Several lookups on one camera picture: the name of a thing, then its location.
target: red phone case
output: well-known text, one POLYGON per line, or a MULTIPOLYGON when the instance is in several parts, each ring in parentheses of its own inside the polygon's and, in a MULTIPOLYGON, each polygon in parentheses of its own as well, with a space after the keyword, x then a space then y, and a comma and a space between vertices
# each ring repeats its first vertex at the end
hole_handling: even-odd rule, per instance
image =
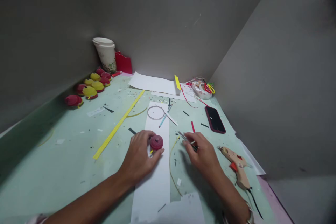
POLYGON ((217 129, 214 129, 213 126, 212 126, 212 123, 211 123, 211 119, 210 119, 210 116, 209 116, 209 113, 208 113, 208 110, 207 110, 208 107, 205 107, 205 112, 206 112, 206 116, 208 117, 208 121, 209 121, 209 126, 210 126, 210 129, 214 132, 217 132, 217 133, 221 133, 221 134, 225 134, 226 133, 226 130, 225 130, 225 127, 223 125, 223 122, 221 120, 221 124, 223 125, 223 128, 224 128, 224 131, 220 131, 220 130, 217 130, 217 129))

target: phone screen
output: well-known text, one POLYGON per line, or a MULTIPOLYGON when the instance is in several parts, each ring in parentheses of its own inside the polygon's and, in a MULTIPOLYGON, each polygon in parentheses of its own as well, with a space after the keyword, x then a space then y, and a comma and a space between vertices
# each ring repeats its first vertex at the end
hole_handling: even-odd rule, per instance
POLYGON ((226 130, 224 128, 224 125, 222 123, 222 120, 217 112, 217 109, 211 108, 211 107, 205 107, 206 111, 208 112, 208 119, 212 126, 213 131, 225 133, 226 130))

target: blue pen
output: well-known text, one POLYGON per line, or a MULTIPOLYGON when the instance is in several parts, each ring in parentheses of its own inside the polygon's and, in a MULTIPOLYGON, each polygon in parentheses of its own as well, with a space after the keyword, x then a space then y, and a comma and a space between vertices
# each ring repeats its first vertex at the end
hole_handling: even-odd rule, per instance
POLYGON ((173 106, 173 105, 170 105, 170 107, 169 107, 167 113, 165 113, 165 115, 164 115, 164 117, 163 117, 163 119, 162 119, 162 122, 161 122, 160 125, 159 125, 159 128, 161 128, 161 126, 162 126, 162 124, 163 124, 163 121, 166 119, 166 116, 167 116, 167 114, 169 113, 169 110, 172 108, 172 106, 173 106))

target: green table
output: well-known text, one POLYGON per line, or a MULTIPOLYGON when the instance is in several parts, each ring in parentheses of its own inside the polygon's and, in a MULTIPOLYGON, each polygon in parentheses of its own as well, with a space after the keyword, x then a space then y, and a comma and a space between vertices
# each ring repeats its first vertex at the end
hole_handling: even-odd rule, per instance
MULTIPOLYGON (((140 93, 140 90, 128 86, 129 80, 127 76, 114 78, 111 86, 99 93, 98 98, 92 101, 85 99, 80 109, 65 107, 62 101, 64 95, 60 95, 22 120, 0 139, 0 221, 11 216, 23 216, 21 219, 25 219, 38 213, 53 213, 119 169, 133 136, 128 129, 132 128, 136 132, 144 129, 147 111, 126 118, 100 158, 94 160, 92 157, 140 93), (114 112, 104 110, 91 117, 86 114, 104 104, 114 112), (59 139, 65 140, 62 144, 56 144, 59 139)), ((146 91, 130 115, 143 111, 150 100, 167 103, 169 99, 153 96, 150 91, 146 91)), ((209 125, 203 103, 191 103, 199 106, 192 108, 185 100, 171 102, 174 105, 170 115, 178 122, 178 126, 169 122, 170 149, 178 130, 192 132, 193 121, 195 130, 202 132, 215 147, 226 146, 243 155, 239 139, 215 97, 205 102, 218 110, 226 128, 225 134, 215 133, 201 125, 209 125)), ((225 174, 235 184, 236 175, 229 168, 230 162, 217 149, 216 154, 225 174)), ((205 222, 222 223, 218 197, 191 165, 180 140, 174 147, 170 165, 175 182, 178 178, 182 180, 179 187, 182 194, 199 192, 205 222)), ((274 223, 272 210, 254 170, 247 167, 245 172, 265 223, 274 223)), ((251 196, 238 186, 236 188, 256 211, 251 196)), ((179 201, 180 198, 170 179, 171 201, 179 201)), ((133 191, 125 195, 105 223, 129 223, 132 201, 133 191)))

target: tweezers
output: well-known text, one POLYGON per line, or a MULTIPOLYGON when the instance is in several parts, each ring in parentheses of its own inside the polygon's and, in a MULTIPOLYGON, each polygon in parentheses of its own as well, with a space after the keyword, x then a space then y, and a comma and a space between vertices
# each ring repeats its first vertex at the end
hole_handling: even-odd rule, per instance
MULTIPOLYGON (((184 134, 182 134, 180 131, 177 131, 177 132, 181 135, 181 137, 184 139, 184 141, 188 141, 188 139, 184 136, 184 134)), ((194 151, 197 152, 198 146, 193 145, 193 143, 195 143, 195 142, 192 142, 191 146, 194 148, 194 151)))

